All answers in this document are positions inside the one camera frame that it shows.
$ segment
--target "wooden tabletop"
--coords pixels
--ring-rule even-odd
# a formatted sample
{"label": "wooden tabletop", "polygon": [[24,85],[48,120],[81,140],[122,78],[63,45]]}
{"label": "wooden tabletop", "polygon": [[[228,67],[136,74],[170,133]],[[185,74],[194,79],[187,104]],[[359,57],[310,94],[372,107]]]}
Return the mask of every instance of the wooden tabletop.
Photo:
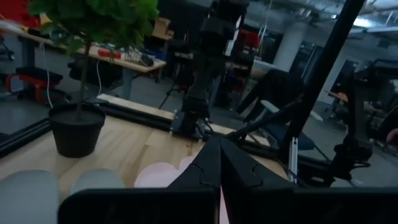
{"label": "wooden tabletop", "polygon": [[[54,47],[59,47],[61,49],[65,49],[66,48],[65,46],[55,45],[49,39],[42,38],[42,37],[37,37],[35,35],[28,34],[27,32],[25,32],[23,30],[9,29],[8,27],[2,27],[2,26],[0,26],[0,30],[4,30],[6,32],[9,32],[9,33],[12,33],[12,34],[16,34],[16,35],[19,35],[21,37],[25,37],[25,38],[31,39],[31,40],[34,40],[36,42],[41,42],[41,43],[49,44],[49,45],[54,46]],[[101,57],[101,56],[99,56],[98,55],[98,49],[99,49],[99,47],[92,46],[91,49],[90,49],[90,57],[97,58],[99,60],[103,60],[103,61],[106,61],[106,62],[111,62],[111,59],[109,57]],[[77,52],[79,54],[83,54],[84,53],[84,49],[79,49]],[[116,65],[120,65],[122,67],[129,68],[131,70],[135,70],[135,71],[142,72],[142,73],[148,73],[148,72],[157,70],[159,68],[162,68],[162,67],[164,67],[166,65],[166,62],[164,62],[162,60],[155,60],[154,61],[154,65],[151,66],[151,67],[145,67],[145,66],[140,65],[138,63],[132,63],[132,62],[128,62],[128,61],[120,60],[120,59],[114,59],[114,63]]]}
{"label": "wooden tabletop", "polygon": [[[100,98],[109,99],[113,103],[118,102],[111,96],[101,95]],[[119,102],[121,106],[129,106],[136,110],[153,112],[159,116],[172,116],[172,113],[145,105],[132,102],[127,104],[123,100]],[[137,176],[147,166],[156,162],[168,162],[178,168],[184,157],[197,153],[203,145],[202,142],[171,136],[165,131],[108,116],[96,149],[91,155],[82,159],[69,159],[59,155],[53,134],[50,132],[1,159],[0,179],[22,170],[47,170],[56,176],[61,197],[66,198],[74,181],[82,173],[105,168],[117,172],[124,184],[132,187]],[[287,179],[283,168],[275,161],[254,156],[253,158]]]}
{"label": "wooden tabletop", "polygon": [[173,37],[171,35],[158,34],[156,32],[152,33],[152,36],[156,37],[156,38],[159,38],[159,39],[162,39],[162,40],[166,40],[166,41],[173,39]]}
{"label": "wooden tabletop", "polygon": [[[345,93],[333,93],[333,92],[330,92],[330,91],[326,91],[326,92],[330,96],[332,96],[332,97],[334,97],[334,98],[336,98],[338,100],[344,101],[345,103],[348,103],[348,97],[347,97],[347,95]],[[367,103],[364,104],[364,107],[365,107],[366,110],[371,110],[371,111],[374,111],[374,112],[377,112],[377,113],[383,113],[383,110],[376,109],[375,107],[373,107],[372,105],[369,105]]]}

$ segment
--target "pink object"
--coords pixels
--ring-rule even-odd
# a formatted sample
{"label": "pink object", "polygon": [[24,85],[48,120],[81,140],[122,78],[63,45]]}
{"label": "pink object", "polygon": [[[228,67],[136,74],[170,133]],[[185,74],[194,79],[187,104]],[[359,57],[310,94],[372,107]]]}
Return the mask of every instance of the pink object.
{"label": "pink object", "polygon": [[[146,167],[138,175],[134,184],[137,188],[162,188],[168,187],[182,172],[187,169],[189,164],[195,159],[196,155],[183,158],[180,166],[176,169],[172,164],[166,162],[158,162]],[[220,224],[229,224],[228,215],[226,213],[223,190],[221,189],[220,201]]]}

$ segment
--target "desk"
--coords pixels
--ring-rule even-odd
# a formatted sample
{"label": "desk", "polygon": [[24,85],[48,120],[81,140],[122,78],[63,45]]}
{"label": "desk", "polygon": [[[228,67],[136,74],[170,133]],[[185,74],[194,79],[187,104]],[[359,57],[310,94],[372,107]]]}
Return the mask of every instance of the desk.
{"label": "desk", "polygon": [[[166,118],[173,116],[167,111],[112,96],[101,95],[99,98]],[[215,131],[223,131],[221,126],[213,126],[213,128]],[[0,179],[21,170],[47,170],[58,179],[61,198],[64,199],[74,181],[86,171],[99,168],[112,169],[119,174],[127,187],[132,187],[138,174],[145,167],[155,162],[168,162],[178,167],[181,159],[200,151],[203,145],[204,143],[171,136],[158,129],[108,116],[96,149],[91,155],[82,159],[60,156],[56,150],[53,135],[49,132],[1,159]],[[255,156],[253,158],[287,179],[286,173],[277,162]]]}
{"label": "desk", "polygon": [[[65,49],[65,46],[59,46],[55,45],[51,40],[37,37],[35,35],[30,35],[23,30],[18,30],[17,28],[11,29],[9,27],[1,27],[0,30],[4,30],[6,32],[18,35],[20,37],[25,37],[26,39],[33,40],[35,42],[40,42],[40,43],[45,43],[54,47],[59,47],[61,49]],[[97,46],[92,46],[90,49],[90,57],[96,58],[98,60],[103,60],[106,62],[111,62],[110,58],[108,57],[101,57],[98,55],[98,49],[99,47]],[[84,53],[84,49],[79,49],[77,51],[79,54]],[[142,72],[142,73],[148,73],[152,72],[154,70],[159,69],[159,75],[158,79],[160,78],[160,74],[162,73],[162,69],[165,65],[166,62],[161,61],[161,60],[156,60],[154,62],[154,65],[151,67],[145,67],[143,65],[139,65],[137,63],[132,63],[128,62],[125,60],[120,60],[120,59],[114,59],[114,63],[116,65],[120,65],[123,67],[123,92],[122,92],[122,97],[124,99],[129,99],[130,93],[131,93],[131,83],[133,76],[135,75],[136,72]],[[35,66],[35,49],[34,45],[32,42],[25,40],[22,42],[22,66]]]}
{"label": "desk", "polygon": [[[335,99],[333,101],[333,104],[332,104],[332,107],[331,107],[332,110],[333,110],[333,108],[336,107],[335,102],[339,103],[339,101],[342,101],[344,103],[348,103],[348,98],[347,98],[347,95],[345,93],[333,93],[333,92],[330,92],[330,91],[326,91],[326,92],[328,93],[329,96],[332,96]],[[383,113],[383,110],[376,109],[372,105],[369,105],[367,103],[364,104],[364,109],[372,111],[372,112]]]}

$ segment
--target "exercise equipment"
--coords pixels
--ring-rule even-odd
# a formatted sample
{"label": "exercise equipment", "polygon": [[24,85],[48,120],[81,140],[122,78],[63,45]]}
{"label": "exercise equipment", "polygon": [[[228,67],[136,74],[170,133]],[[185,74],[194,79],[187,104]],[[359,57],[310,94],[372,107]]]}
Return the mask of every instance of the exercise equipment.
{"label": "exercise equipment", "polygon": [[[64,101],[70,97],[63,91],[55,89],[62,80],[62,76],[53,72],[49,72],[49,94],[52,102]],[[12,89],[11,79],[17,77],[27,84],[27,88],[19,91]],[[19,98],[27,97],[41,104],[47,104],[47,71],[37,67],[20,67],[16,69],[14,74],[10,74],[6,79],[7,91]]]}

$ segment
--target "white column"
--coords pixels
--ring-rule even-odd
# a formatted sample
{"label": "white column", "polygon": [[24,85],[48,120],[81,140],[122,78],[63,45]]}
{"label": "white column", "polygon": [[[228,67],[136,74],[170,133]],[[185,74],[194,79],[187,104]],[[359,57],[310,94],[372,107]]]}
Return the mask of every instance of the white column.
{"label": "white column", "polygon": [[286,29],[274,59],[274,65],[277,68],[286,72],[290,70],[300,50],[307,27],[308,25],[303,22],[296,22]]}

